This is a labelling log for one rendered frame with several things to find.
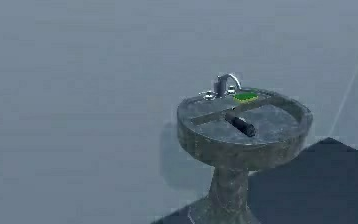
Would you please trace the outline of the black electric razor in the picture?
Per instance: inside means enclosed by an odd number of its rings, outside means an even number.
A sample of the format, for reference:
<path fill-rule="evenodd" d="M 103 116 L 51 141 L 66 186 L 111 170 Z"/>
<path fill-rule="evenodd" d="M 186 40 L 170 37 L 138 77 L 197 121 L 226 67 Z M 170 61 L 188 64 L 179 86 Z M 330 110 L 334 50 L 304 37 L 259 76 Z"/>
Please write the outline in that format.
<path fill-rule="evenodd" d="M 245 119 L 227 112 L 224 116 L 225 120 L 230 123 L 234 128 L 239 130 L 247 137 L 254 137 L 256 135 L 256 128 L 253 124 L 248 123 Z"/>

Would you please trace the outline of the chrome sink faucet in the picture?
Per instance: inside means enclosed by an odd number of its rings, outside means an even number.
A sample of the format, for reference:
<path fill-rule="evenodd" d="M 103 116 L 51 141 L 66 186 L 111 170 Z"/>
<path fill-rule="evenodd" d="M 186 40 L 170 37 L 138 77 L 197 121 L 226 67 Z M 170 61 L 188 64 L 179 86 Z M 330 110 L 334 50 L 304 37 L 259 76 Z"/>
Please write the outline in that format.
<path fill-rule="evenodd" d="M 227 93 L 227 80 L 232 79 L 235 87 L 240 90 L 241 83 L 233 73 L 226 73 L 217 77 L 214 83 L 214 93 L 217 98 L 224 97 Z"/>

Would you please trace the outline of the grey stone pedestal sink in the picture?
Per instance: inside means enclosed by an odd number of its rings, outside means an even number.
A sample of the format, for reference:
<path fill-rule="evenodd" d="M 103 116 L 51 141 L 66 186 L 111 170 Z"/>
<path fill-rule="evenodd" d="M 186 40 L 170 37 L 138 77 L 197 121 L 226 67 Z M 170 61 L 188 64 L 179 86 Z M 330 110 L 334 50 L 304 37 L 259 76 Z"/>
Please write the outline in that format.
<path fill-rule="evenodd" d="M 258 98 L 244 103 L 233 98 L 247 92 Z M 192 224 L 261 224 L 247 204 L 249 173 L 296 158 L 313 121 L 305 105 L 277 92 L 245 87 L 235 94 L 186 98 L 177 108 L 180 146 L 214 168 L 208 195 L 188 206 Z M 247 137 L 234 128 L 224 118 L 227 112 L 253 124 L 256 135 Z"/>

